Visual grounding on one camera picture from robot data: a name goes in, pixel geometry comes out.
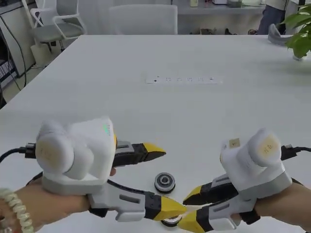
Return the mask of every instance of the human hand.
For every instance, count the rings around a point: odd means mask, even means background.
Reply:
[[[260,216],[300,226],[311,232],[311,190],[293,183],[283,192],[257,201],[255,209]]]
[[[26,206],[36,231],[71,214],[87,211],[90,207],[86,196],[59,196],[45,191],[41,179],[31,182],[16,194]]]

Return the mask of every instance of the ball bearing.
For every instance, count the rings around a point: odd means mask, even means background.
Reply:
[[[164,226],[167,226],[167,227],[176,227],[177,224],[180,222],[180,220],[182,219],[182,215],[178,215],[178,216],[175,216],[175,217],[171,217],[171,218],[168,218],[168,219],[165,219],[165,220],[162,220],[161,223],[164,225]]]
[[[162,172],[155,177],[155,188],[159,193],[171,193],[175,186],[175,178],[170,173]]]

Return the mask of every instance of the table surface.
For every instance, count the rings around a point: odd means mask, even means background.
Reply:
[[[154,191],[154,177],[169,172],[176,179],[169,196],[182,201],[224,173],[223,139],[247,138],[267,127],[285,145],[311,146],[310,62],[293,60],[291,51],[265,36],[81,36],[0,111],[0,152],[34,142],[43,120],[65,124],[109,115],[120,140],[153,142],[167,151],[152,162],[119,168],[112,179]],[[213,77],[222,84],[145,83],[156,76]],[[311,185],[310,163],[311,155],[301,153],[285,166]],[[13,155],[1,164],[1,186],[21,187],[39,171],[35,161]],[[145,219],[117,223],[115,215],[76,214],[41,232],[166,230]],[[272,230],[303,232],[270,218],[242,224],[238,232]]]

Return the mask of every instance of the electrical outlet strip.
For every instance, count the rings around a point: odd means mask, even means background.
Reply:
[[[220,84],[222,82],[214,78],[171,78],[160,77],[147,78],[147,84]]]

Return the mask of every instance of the wrist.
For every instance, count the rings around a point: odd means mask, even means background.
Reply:
[[[10,206],[2,199],[0,199],[0,216],[5,218],[6,223],[10,226],[14,233],[21,233],[21,227],[16,214],[12,211]]]

